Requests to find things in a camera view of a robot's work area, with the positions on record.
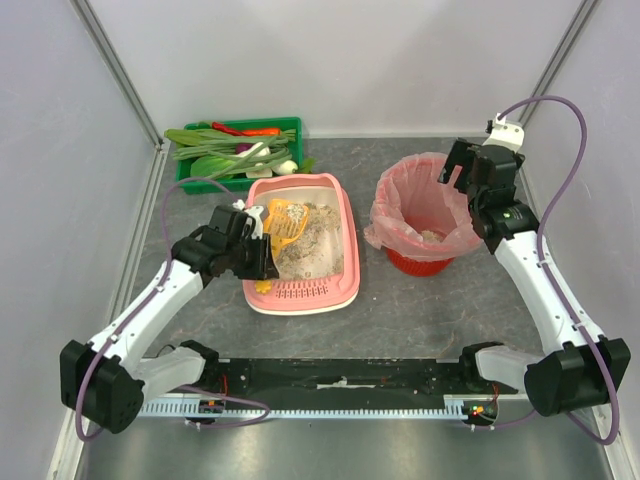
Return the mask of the yellow litter scoop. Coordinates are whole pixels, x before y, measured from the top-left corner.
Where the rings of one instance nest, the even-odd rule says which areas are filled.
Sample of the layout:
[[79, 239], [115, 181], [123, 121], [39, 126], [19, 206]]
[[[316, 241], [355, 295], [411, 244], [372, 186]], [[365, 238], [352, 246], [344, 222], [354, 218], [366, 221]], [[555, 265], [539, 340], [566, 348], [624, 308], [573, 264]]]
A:
[[291, 202], [293, 201], [272, 199], [268, 204], [269, 215], [264, 222], [264, 230], [270, 235], [273, 260], [278, 258], [284, 247], [299, 239], [309, 218], [310, 210], [307, 206], [307, 219], [301, 224], [291, 222], [285, 214], [285, 207]]

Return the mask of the pink plastic bin liner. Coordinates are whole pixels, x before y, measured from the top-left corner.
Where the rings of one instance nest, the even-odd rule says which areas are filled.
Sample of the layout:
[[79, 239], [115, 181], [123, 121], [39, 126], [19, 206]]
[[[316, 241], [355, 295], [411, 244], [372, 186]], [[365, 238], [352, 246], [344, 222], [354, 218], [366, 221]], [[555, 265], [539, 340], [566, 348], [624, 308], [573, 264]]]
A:
[[460, 257], [483, 245], [474, 232], [467, 198], [450, 181], [438, 181], [447, 155], [425, 152], [401, 159], [377, 182], [364, 238], [419, 262]]

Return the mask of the clumped litter lump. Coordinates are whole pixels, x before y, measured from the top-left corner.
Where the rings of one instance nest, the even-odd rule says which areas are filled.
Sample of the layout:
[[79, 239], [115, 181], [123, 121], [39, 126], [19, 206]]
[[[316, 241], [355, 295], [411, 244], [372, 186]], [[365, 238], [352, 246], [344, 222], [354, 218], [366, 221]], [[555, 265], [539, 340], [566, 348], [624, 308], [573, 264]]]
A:
[[291, 202], [285, 207], [287, 218], [296, 224], [303, 223], [308, 217], [308, 207], [304, 204]]

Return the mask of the pink litter box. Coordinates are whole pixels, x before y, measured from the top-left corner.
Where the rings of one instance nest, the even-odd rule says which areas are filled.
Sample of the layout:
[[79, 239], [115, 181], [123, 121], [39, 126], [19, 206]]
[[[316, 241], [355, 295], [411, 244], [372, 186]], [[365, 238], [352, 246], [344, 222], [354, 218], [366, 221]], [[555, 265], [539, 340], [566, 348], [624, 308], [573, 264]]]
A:
[[272, 199], [297, 203], [326, 204], [340, 211], [344, 251], [341, 274], [315, 280], [274, 280], [267, 293], [256, 290], [253, 281], [243, 283], [249, 306], [262, 314], [294, 316], [323, 313], [349, 305], [360, 286], [360, 258], [351, 203], [346, 191], [331, 174], [302, 174], [256, 181], [247, 204], [267, 206]]

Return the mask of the red trash bin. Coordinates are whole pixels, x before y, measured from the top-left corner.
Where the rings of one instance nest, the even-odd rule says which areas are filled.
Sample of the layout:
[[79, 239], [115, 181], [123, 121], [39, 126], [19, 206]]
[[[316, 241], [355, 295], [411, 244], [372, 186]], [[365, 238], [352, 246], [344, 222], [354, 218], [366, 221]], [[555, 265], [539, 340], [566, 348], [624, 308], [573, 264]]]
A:
[[453, 261], [453, 258], [437, 261], [417, 261], [400, 255], [392, 249], [385, 249], [388, 259], [399, 271], [414, 277], [435, 276], [445, 270]]

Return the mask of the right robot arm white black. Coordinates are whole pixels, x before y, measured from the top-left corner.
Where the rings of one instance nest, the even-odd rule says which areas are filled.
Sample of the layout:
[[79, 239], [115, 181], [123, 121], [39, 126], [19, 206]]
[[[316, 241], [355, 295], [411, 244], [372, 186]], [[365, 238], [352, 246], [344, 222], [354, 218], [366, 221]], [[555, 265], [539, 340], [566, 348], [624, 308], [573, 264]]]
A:
[[563, 281], [531, 208], [515, 197], [523, 155], [505, 146], [454, 142], [439, 182], [467, 197], [475, 233], [507, 271], [534, 320], [543, 356], [487, 342], [466, 347], [474, 374], [525, 393], [545, 417], [612, 404], [631, 359], [609, 339]]

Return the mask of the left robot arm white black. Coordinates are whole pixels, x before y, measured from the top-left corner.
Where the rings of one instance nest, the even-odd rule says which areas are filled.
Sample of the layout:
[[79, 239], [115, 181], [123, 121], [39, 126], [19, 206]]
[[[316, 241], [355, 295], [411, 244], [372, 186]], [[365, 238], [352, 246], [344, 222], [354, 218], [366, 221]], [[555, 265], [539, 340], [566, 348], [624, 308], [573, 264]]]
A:
[[215, 207], [208, 224], [173, 244], [168, 259], [136, 299], [88, 342], [70, 341], [60, 353], [62, 403], [82, 423], [117, 434], [149, 401], [177, 388], [219, 386], [217, 351], [193, 340], [155, 359], [145, 353], [174, 316], [225, 272], [241, 280], [278, 276], [262, 206]]

